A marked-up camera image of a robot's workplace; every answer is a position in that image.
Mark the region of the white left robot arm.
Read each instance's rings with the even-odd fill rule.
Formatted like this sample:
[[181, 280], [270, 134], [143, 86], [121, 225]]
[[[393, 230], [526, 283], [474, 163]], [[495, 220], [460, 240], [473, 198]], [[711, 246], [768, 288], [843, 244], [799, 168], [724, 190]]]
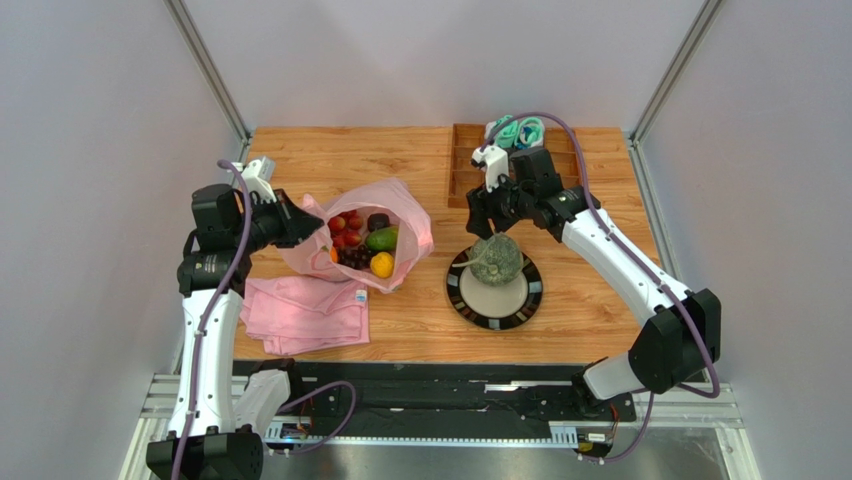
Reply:
[[293, 248], [322, 220], [282, 189], [241, 193], [214, 184], [192, 195], [195, 227], [177, 270], [184, 313], [182, 371], [165, 437], [148, 444], [146, 465], [160, 479], [257, 479], [264, 435], [296, 383], [291, 359], [263, 361], [240, 396], [233, 393], [236, 327], [251, 256]]

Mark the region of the fake yellow lemon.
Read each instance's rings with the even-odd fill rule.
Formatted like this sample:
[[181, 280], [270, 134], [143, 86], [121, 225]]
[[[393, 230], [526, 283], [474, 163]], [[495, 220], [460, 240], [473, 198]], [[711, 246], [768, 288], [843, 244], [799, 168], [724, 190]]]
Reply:
[[370, 270], [380, 279], [388, 279], [394, 273], [395, 258], [389, 252], [379, 252], [370, 260]]

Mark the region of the pink plastic bag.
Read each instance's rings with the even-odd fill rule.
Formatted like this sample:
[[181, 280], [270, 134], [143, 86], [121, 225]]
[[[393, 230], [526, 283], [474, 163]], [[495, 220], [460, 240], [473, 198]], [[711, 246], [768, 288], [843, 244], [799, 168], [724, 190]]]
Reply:
[[307, 241], [292, 249], [278, 250], [284, 262], [295, 272], [327, 281], [358, 281], [383, 293], [398, 289], [414, 266], [434, 250], [431, 218], [411, 195], [408, 185], [398, 179], [379, 180], [349, 190], [325, 203], [313, 196], [303, 197], [301, 208], [327, 222], [339, 213], [356, 210], [365, 215], [384, 213], [399, 227], [393, 252], [394, 269], [387, 279], [355, 270], [331, 260], [332, 233], [322, 224]]

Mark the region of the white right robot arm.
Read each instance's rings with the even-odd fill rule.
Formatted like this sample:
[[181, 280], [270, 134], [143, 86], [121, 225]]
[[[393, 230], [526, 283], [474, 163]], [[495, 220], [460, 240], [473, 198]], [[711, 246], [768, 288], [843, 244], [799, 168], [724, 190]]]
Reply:
[[475, 149], [471, 164], [485, 174], [468, 192], [469, 232], [482, 239], [530, 220], [580, 255], [618, 293], [640, 333], [630, 349], [594, 362], [572, 384], [597, 405], [623, 393], [663, 394], [720, 356], [721, 304], [710, 290], [693, 290], [667, 274], [615, 225], [582, 185], [567, 188], [543, 147], [512, 154]]

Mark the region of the fake green orange mango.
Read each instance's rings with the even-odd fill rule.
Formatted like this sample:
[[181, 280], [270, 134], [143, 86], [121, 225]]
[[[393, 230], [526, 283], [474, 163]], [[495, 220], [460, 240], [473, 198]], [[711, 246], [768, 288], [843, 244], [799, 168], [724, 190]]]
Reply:
[[371, 232], [365, 239], [366, 247], [374, 252], [392, 252], [398, 243], [399, 227], [396, 225]]

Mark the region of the fake green netted melon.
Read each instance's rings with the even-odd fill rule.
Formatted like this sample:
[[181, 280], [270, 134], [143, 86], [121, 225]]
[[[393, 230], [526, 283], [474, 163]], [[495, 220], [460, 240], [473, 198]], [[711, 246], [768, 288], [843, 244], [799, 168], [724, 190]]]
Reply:
[[487, 240], [477, 240], [467, 251], [467, 259], [452, 266], [467, 268], [473, 277], [489, 287], [500, 287], [514, 281], [523, 268], [523, 254], [515, 240], [498, 233]]

